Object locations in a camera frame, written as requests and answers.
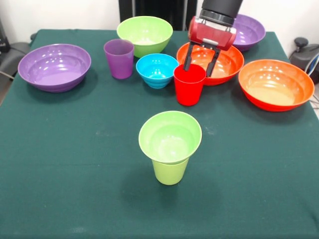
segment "plastic bowl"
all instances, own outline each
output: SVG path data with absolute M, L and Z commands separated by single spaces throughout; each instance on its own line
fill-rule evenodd
M 250 16 L 238 14 L 233 26 L 237 30 L 233 45 L 240 51 L 248 51 L 266 35 L 264 26 Z
M 180 111 L 166 111 L 143 124 L 139 145 L 150 159 L 177 164 L 195 153 L 201 138 L 201 127 L 194 117 Z
M 311 78 L 300 68 L 279 60 L 257 60 L 239 73 L 246 97 L 266 111 L 282 112 L 307 102 L 315 92 Z
M 189 43 L 184 44 L 177 52 L 176 58 L 180 65 L 184 64 L 188 46 Z M 192 63 L 206 70 L 214 54 L 213 50 L 194 46 L 191 54 Z M 213 73 L 210 77 L 205 78 L 204 85 L 215 86 L 229 81 L 241 70 L 243 65 L 244 56 L 236 47 L 231 46 L 228 51 L 220 51 Z
M 78 85 L 91 66 L 91 57 L 83 48 L 53 44 L 25 55 L 19 65 L 20 76 L 34 87 L 47 92 L 65 92 Z
M 162 52 L 173 34 L 173 27 L 155 16 L 135 16 L 121 22 L 117 34 L 134 44 L 136 57 L 143 57 Z
M 165 87 L 173 78 L 178 66 L 175 58 L 161 53 L 142 57 L 136 63 L 136 70 L 146 84 L 155 89 Z

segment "bowl rim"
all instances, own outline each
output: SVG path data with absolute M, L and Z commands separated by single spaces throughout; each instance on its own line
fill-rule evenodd
M 177 66 L 176 66 L 176 67 L 179 66 L 179 62 L 178 62 L 174 57 L 172 57 L 172 56 L 170 56 L 170 55 L 167 55 L 167 54 L 164 54 L 164 53 L 152 53 L 152 54 L 148 54 L 148 55 L 145 55 L 145 56 L 141 57 L 141 58 L 137 61 L 135 68 L 136 68 L 136 71 L 138 72 L 138 74 L 141 75 L 141 76 L 147 77 L 148 79 L 152 79 L 152 80 L 156 80 L 156 81 L 158 81 L 158 80 L 161 80 L 161 81 L 162 81 L 162 80 L 167 80 L 167 79 L 169 79 L 169 78 L 172 78 L 172 77 L 174 76 L 174 70 L 173 70 L 173 72 L 172 72 L 172 75 L 167 76 L 167 77 L 165 77 L 165 78 L 160 78 L 160 79 L 150 78 L 150 77 L 148 77 L 148 76 L 142 74 L 142 73 L 138 70 L 138 65 L 139 65 L 139 63 L 141 63 L 140 61 L 141 61 L 143 58 L 147 58 L 147 57 L 149 57 L 149 56 L 154 56 L 154 55 L 160 55 L 160 56 L 164 56 L 164 57 L 171 58 L 171 59 L 175 60 L 175 62 L 177 63 Z
M 141 146 L 141 133 L 142 133 L 142 131 L 143 131 L 145 125 L 146 125 L 149 121 L 151 121 L 153 118 L 158 117 L 159 115 L 169 114 L 169 113 L 178 113 L 178 114 L 181 114 L 181 115 L 185 115 L 185 116 L 187 116 L 187 117 L 190 117 L 190 118 L 195 122 L 195 124 L 198 126 L 199 132 L 200 132 L 200 134 L 199 134 L 199 141 L 198 141 L 198 144 L 196 144 L 194 150 L 191 151 L 190 153 L 188 153 L 188 154 L 187 154 L 187 157 L 185 157 L 185 158 L 183 158 L 183 159 L 181 159 L 181 160 L 179 160 L 179 161 L 176 161 L 176 162 L 162 162 L 162 161 L 158 161 L 158 160 L 156 160 L 155 158 L 151 157 L 149 154 L 147 154 L 147 153 L 143 150 L 143 147 Z M 147 121 L 144 122 L 144 124 L 142 125 L 142 127 L 141 127 L 141 129 L 140 129 L 140 132 L 139 132 L 139 146 L 140 146 L 141 151 L 142 151 L 148 158 L 150 158 L 151 160 L 154 160 L 154 161 L 159 162 L 159 163 L 178 164 L 178 163 L 182 162 L 183 160 L 185 160 L 185 159 L 191 157 L 191 156 L 197 151 L 197 149 L 199 148 L 199 146 L 200 146 L 200 144 L 201 144 L 202 138 L 203 138 L 202 128 L 201 128 L 199 122 L 197 121 L 197 119 L 195 119 L 195 117 L 193 117 L 193 116 L 191 116 L 190 114 L 188 114 L 188 113 L 186 113 L 186 112 L 183 112 L 183 111 L 163 111 L 163 112 L 160 112 L 160 113 L 157 113 L 157 114 L 153 115 L 153 116 L 150 117 Z
M 180 50 L 185 46 L 185 45 L 188 45 L 189 44 L 189 42 L 187 42 L 187 43 L 185 43 L 184 45 L 182 45 L 178 50 L 177 50 L 177 53 L 176 53 L 176 60 L 178 61 L 178 54 L 179 54 L 179 52 L 180 52 Z M 227 77 L 234 77 L 235 75 L 237 75 L 238 74 L 238 72 L 240 72 L 241 71 L 241 69 L 243 68 L 243 66 L 245 65 L 245 58 L 244 58 L 244 55 L 243 55 L 243 53 L 240 51 L 240 50 L 238 50 L 237 49 L 237 47 L 235 47 L 235 46 L 230 46 L 230 48 L 229 49 L 231 49 L 231 48 L 234 48 L 234 49 L 236 49 L 236 51 L 238 52 L 238 53 L 240 53 L 240 55 L 241 55 L 241 58 L 242 58 L 242 60 L 243 60 L 243 63 L 241 64 L 241 66 L 238 68 L 238 70 L 236 70 L 234 73 L 232 73 L 232 74 L 230 74 L 229 76 L 227 76 Z M 226 78 L 226 77 L 211 77 L 211 76 L 209 76 L 209 77 L 207 77 L 206 76 L 206 78 L 208 78 L 208 79 L 212 79 L 212 80 L 215 80 L 215 79 L 224 79 L 224 78 Z
M 253 17 L 251 17 L 251 16 L 248 16 L 248 15 L 244 15 L 244 14 L 237 14 L 237 17 L 238 16 L 243 16 L 243 17 L 246 17 L 246 18 L 249 18 L 249 19 L 251 19 L 251 20 L 254 20 L 255 22 L 257 22 L 261 27 L 262 27 L 262 29 L 263 29 L 263 35 L 262 35 L 262 37 L 260 38 L 260 39 L 258 39 L 258 40 L 256 40 L 256 41 L 253 41 L 253 42 L 251 42 L 251 43 L 249 43 L 249 44 L 247 44 L 247 43 L 235 43 L 235 41 L 234 41 L 234 43 L 233 43 L 233 45 L 234 46 L 252 46 L 252 45 L 254 45 L 254 44 L 257 44 L 258 42 L 260 42 L 261 40 L 263 40 L 264 38 L 265 38 L 265 36 L 266 36 L 266 29 L 265 29 L 265 27 L 264 27 L 264 25 L 260 22 L 260 21 L 258 21 L 257 19 L 255 19 L 255 18 L 253 18 Z
M 278 63 L 284 64 L 284 65 L 286 65 L 286 66 L 292 67 L 292 68 L 296 69 L 297 71 L 301 72 L 301 74 L 304 74 L 305 77 L 311 82 L 312 93 L 311 93 L 310 97 L 308 97 L 307 99 L 303 99 L 303 100 L 300 101 L 300 102 L 293 103 L 293 104 L 291 104 L 291 105 L 277 105 L 277 104 L 272 104 L 272 103 L 265 102 L 265 101 L 263 101 L 263 100 L 261 100 L 261 99 L 255 97 L 255 96 L 251 95 L 248 91 L 245 90 L 245 87 L 244 87 L 244 85 L 242 84 L 242 81 L 243 81 L 243 77 L 241 76 L 241 75 L 242 75 L 242 70 L 243 70 L 247 65 L 252 65 L 252 64 L 255 64 L 255 63 L 258 63 L 258 62 L 263 62 L 263 61 L 278 62 Z M 240 85 L 241 89 L 242 89 L 245 93 L 247 93 L 249 96 L 251 96 L 251 97 L 253 97 L 254 99 L 257 99 L 257 100 L 259 100 L 259 101 L 261 101 L 261 102 L 263 102 L 263 103 L 265 103 L 265 104 L 269 104 L 269 105 L 275 106 L 275 107 L 297 107 L 297 106 L 300 106 L 300 105 L 306 103 L 306 102 L 311 98 L 311 96 L 315 93 L 315 84 L 314 84 L 314 82 L 312 81 L 312 79 L 310 78 L 310 76 L 309 76 L 306 72 L 304 72 L 302 69 L 300 69 L 299 67 L 297 67 L 297 66 L 295 66 L 295 65 L 293 65 L 293 64 L 291 64 L 291 63 L 289 63 L 289 62 L 282 61 L 282 60 L 276 60 L 276 59 L 258 59 L 258 60 L 254 60 L 254 61 L 251 61 L 251 62 L 247 63 L 247 64 L 243 67 L 243 69 L 242 69 L 242 70 L 239 72 L 239 74 L 238 74 L 238 82 L 239 82 L 239 85 Z
M 160 17 L 147 16 L 147 15 L 145 15 L 145 16 L 133 16 L 133 17 L 130 17 L 130 18 L 125 19 L 124 21 L 122 21 L 122 22 L 117 26 L 117 28 L 116 28 L 116 33 L 117 33 L 117 35 L 119 36 L 119 38 L 129 41 L 129 39 L 126 39 L 126 38 L 120 36 L 120 34 L 119 34 L 119 28 L 120 28 L 125 22 L 128 22 L 128 21 L 132 20 L 133 18 L 156 18 L 156 19 L 158 19 L 158 20 L 160 20 L 160 21 L 165 22 L 165 24 L 167 24 L 167 25 L 169 26 L 169 29 L 170 29 L 170 35 L 169 35 L 169 37 L 165 38 L 165 40 L 163 40 L 163 41 L 161 41 L 161 42 L 158 42 L 158 43 L 155 43 L 155 44 L 152 44 L 152 45 L 141 45 L 141 44 L 135 44 L 135 43 L 132 42 L 135 46 L 154 46 L 154 45 L 162 44 L 163 42 L 169 40 L 169 39 L 171 38 L 171 36 L 173 35 L 173 27 L 172 27 L 172 25 L 171 25 L 168 21 L 166 21 L 166 20 L 164 20 L 164 19 L 162 19 L 162 18 L 160 18 Z
M 50 47 L 50 46 L 72 46 L 72 47 L 78 48 L 78 49 L 80 49 L 81 51 L 83 51 L 83 52 L 89 57 L 89 62 L 88 62 L 88 65 L 87 65 L 87 67 L 86 67 L 84 73 L 81 74 L 79 77 L 74 78 L 74 79 L 71 80 L 71 81 L 65 82 L 65 83 L 63 83 L 63 84 L 55 84 L 55 85 L 43 85 L 43 84 L 40 84 L 40 83 L 32 82 L 32 81 L 26 79 L 25 77 L 23 77 L 22 74 L 20 73 L 20 72 L 21 72 L 21 71 L 20 71 L 20 68 L 21 68 L 22 62 L 23 62 L 31 53 L 36 52 L 36 51 L 38 51 L 38 50 L 40 50 L 40 49 L 43 49 L 43 48 L 46 48 L 46 47 Z M 34 50 L 32 50 L 32 51 L 29 51 L 29 52 L 28 52 L 25 56 L 23 56 L 22 59 L 20 60 L 20 62 L 19 62 L 19 64 L 18 64 L 18 73 L 19 73 L 19 75 L 20 75 L 20 77 L 21 77 L 22 79 L 24 79 L 26 82 L 28 82 L 28 83 L 30 83 L 30 84 L 32 84 L 32 85 L 34 85 L 34 86 L 46 86 L 46 87 L 61 86 L 61 85 L 68 84 L 68 83 L 70 83 L 70 82 L 76 81 L 76 80 L 79 79 L 80 77 L 83 77 L 83 76 L 89 71 L 89 69 L 90 69 L 90 67 L 91 67 L 91 64 L 92 64 L 91 56 L 90 56 L 90 54 L 89 54 L 84 48 L 82 48 L 82 47 L 80 47 L 80 46 L 77 46 L 77 45 L 74 45 L 74 44 L 54 43 L 54 44 L 44 45 L 44 46 L 38 47 L 38 48 L 36 48 L 36 49 L 34 49 Z

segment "light green bowl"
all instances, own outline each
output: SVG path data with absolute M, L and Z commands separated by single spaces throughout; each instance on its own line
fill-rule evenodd
M 139 144 L 153 162 L 156 178 L 165 185 L 178 183 L 189 157 L 198 149 L 202 131 L 197 120 L 180 111 L 154 115 L 142 126 Z
M 121 22 L 117 34 L 134 44 L 136 57 L 143 57 L 162 52 L 173 34 L 173 27 L 155 16 L 135 16 Z

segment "black cable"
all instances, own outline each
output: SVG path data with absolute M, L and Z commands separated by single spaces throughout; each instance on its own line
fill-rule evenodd
M 16 51 L 22 53 L 23 55 L 26 55 L 26 54 L 27 54 L 27 53 L 25 53 L 25 52 L 23 52 L 23 51 L 21 51 L 21 50 L 19 50 L 19 49 L 16 49 L 16 48 L 14 48 L 14 47 L 10 47 L 10 49 L 16 50 Z
M 319 99 L 317 98 L 317 96 L 313 95 L 313 97 L 319 102 Z
M 319 102 L 317 102 L 317 101 L 312 101 L 312 100 L 309 100 L 309 101 L 314 103 L 314 104 L 318 104 L 319 105 Z

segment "cup rim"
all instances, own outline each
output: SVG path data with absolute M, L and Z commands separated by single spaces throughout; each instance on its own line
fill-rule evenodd
M 196 66 L 196 67 L 200 67 L 200 68 L 203 70 L 203 72 L 204 72 L 204 77 L 203 77 L 201 80 L 196 81 L 196 82 L 185 82 L 185 81 L 182 81 L 181 79 L 179 79 L 179 78 L 175 75 L 175 71 L 177 70 L 178 67 L 183 67 L 184 64 L 181 64 L 181 65 L 177 66 L 177 67 L 174 69 L 174 79 L 178 80 L 179 82 L 183 82 L 183 83 L 185 83 L 185 84 L 197 84 L 197 83 L 200 83 L 200 82 L 204 81 L 204 80 L 206 79 L 206 71 L 204 70 L 204 68 L 202 68 L 201 66 L 196 65 L 196 64 L 191 64 L 191 65 Z
M 124 53 L 124 54 L 120 54 L 120 55 L 112 54 L 112 53 L 108 52 L 108 51 L 105 49 L 105 47 L 106 47 L 109 43 L 114 42 L 114 41 L 126 42 L 126 43 L 128 43 L 128 44 L 130 45 L 131 48 L 130 48 L 130 50 L 129 50 L 127 53 Z M 107 54 L 109 54 L 109 55 L 111 55 L 111 56 L 125 56 L 125 55 L 130 54 L 130 53 L 132 53 L 132 52 L 134 51 L 134 44 L 133 44 L 132 42 L 130 42 L 129 40 L 116 38 L 116 39 L 112 39 L 112 40 L 107 41 L 107 42 L 104 44 L 104 46 L 103 46 L 103 50 L 104 50 L 105 53 L 107 53 Z
M 199 129 L 199 132 L 200 132 L 199 141 L 198 141 L 198 143 L 196 144 L 194 150 L 192 150 L 191 152 L 189 152 L 185 158 L 180 159 L 180 160 L 175 161 L 175 162 L 162 162 L 162 161 L 159 161 L 159 160 L 157 160 L 156 158 L 154 158 L 154 157 L 150 156 L 149 154 L 147 154 L 147 153 L 143 150 L 143 147 L 142 147 L 142 145 L 141 145 L 141 132 L 143 131 L 145 125 L 146 125 L 149 121 L 151 121 L 153 118 L 158 117 L 159 115 L 167 114 L 167 113 L 168 113 L 168 114 L 169 114 L 169 113 L 179 113 L 179 114 L 182 114 L 182 115 L 186 115 L 187 117 L 190 117 L 190 118 L 196 123 L 196 125 L 198 126 L 198 129 Z M 157 113 L 157 114 L 153 115 L 153 116 L 150 117 L 147 121 L 144 122 L 144 124 L 142 125 L 142 127 L 141 127 L 141 129 L 140 129 L 140 132 L 139 132 L 139 146 L 140 146 L 140 149 L 142 150 L 142 152 L 143 152 L 148 158 L 150 158 L 151 160 L 154 160 L 154 161 L 159 162 L 159 163 L 174 165 L 174 164 L 181 163 L 182 161 L 184 161 L 184 160 L 186 160 L 187 158 L 191 157 L 191 156 L 197 151 L 197 149 L 199 148 L 199 146 L 200 146 L 200 144 L 201 144 L 201 141 L 202 141 L 202 135 L 203 135 L 203 134 L 202 134 L 202 128 L 201 128 L 199 122 L 195 119 L 195 117 L 193 117 L 193 116 L 191 116 L 190 114 L 185 113 L 185 112 L 183 112 L 183 111 L 163 111 L 163 112 L 160 112 L 160 113 Z

